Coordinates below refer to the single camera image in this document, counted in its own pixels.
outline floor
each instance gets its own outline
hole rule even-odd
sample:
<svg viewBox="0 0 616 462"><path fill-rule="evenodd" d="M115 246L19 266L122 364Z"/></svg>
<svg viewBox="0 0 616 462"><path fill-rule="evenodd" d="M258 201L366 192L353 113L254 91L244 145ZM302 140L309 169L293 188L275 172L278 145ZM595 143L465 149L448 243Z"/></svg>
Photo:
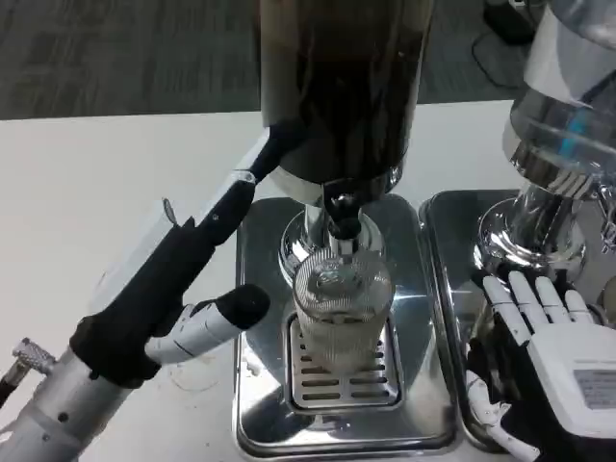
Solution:
<svg viewBox="0 0 616 462"><path fill-rule="evenodd" d="M0 119L258 110L254 0L3 0ZM507 99L482 0L436 0L421 103ZM477 56L518 86L525 50Z"/></svg>

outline clear glass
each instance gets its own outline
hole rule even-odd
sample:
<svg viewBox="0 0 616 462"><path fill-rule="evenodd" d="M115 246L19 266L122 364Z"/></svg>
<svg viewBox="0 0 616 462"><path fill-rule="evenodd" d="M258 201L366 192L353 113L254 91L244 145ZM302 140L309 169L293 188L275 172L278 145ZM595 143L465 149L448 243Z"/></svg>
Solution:
<svg viewBox="0 0 616 462"><path fill-rule="evenodd" d="M361 250L335 256L324 248L306 259L294 279L295 309L309 354L331 372L369 364L394 300L380 255Z"/></svg>
<svg viewBox="0 0 616 462"><path fill-rule="evenodd" d="M518 137L559 167L614 176L616 50L571 31L547 8L525 81L511 112Z"/></svg>

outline stainless steel base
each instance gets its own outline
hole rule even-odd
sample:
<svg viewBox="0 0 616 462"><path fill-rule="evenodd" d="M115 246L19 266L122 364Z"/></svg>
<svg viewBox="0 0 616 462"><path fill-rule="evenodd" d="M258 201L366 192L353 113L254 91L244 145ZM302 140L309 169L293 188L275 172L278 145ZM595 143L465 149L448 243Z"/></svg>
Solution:
<svg viewBox="0 0 616 462"><path fill-rule="evenodd" d="M278 264L280 238L301 211L291 199L253 204L238 234L238 283L263 288L271 298L266 318L236 343L234 433L253 457L352 457L441 452L455 436L455 412L437 354L418 246L419 223L400 197L386 195L365 212L381 231L396 296L390 323L398 342L396 403L357 410L305 412L287 399L285 363L291 288Z"/></svg>
<svg viewBox="0 0 616 462"><path fill-rule="evenodd" d="M420 210L423 237L431 255L428 263L432 265L435 288L435 324L440 340L449 345L460 414L474 442L488 450L498 448L478 426L464 393L464 345L480 323L477 320L486 313L483 294L471 277L480 266L475 246L481 218L495 204L516 195L515 191L442 192ZM571 282L587 303L597 303L605 285L616 275L616 258L601 254L603 218L592 204L582 206L577 221L586 241L585 265L576 281Z"/></svg>

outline metal connector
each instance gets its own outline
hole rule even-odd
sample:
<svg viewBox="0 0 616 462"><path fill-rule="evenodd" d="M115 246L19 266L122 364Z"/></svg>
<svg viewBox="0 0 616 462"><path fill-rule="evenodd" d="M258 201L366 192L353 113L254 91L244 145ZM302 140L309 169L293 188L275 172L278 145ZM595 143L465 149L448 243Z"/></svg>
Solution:
<svg viewBox="0 0 616 462"><path fill-rule="evenodd" d="M612 187L599 187L599 206L603 213L602 253L616 253L616 193Z"/></svg>
<svg viewBox="0 0 616 462"><path fill-rule="evenodd" d="M57 362L52 354L27 337L15 347L13 356L26 367L45 375L53 371Z"/></svg>

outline drip tray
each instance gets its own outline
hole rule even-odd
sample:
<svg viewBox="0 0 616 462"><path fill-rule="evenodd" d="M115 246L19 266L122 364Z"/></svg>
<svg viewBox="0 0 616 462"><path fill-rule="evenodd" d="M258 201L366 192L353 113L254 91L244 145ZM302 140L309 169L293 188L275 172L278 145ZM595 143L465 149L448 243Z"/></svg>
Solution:
<svg viewBox="0 0 616 462"><path fill-rule="evenodd" d="M373 361L351 374L332 373L313 361L306 349L297 315L286 324L287 401L297 413L336 414L365 408L391 409L402 399L398 378L398 349L389 320Z"/></svg>

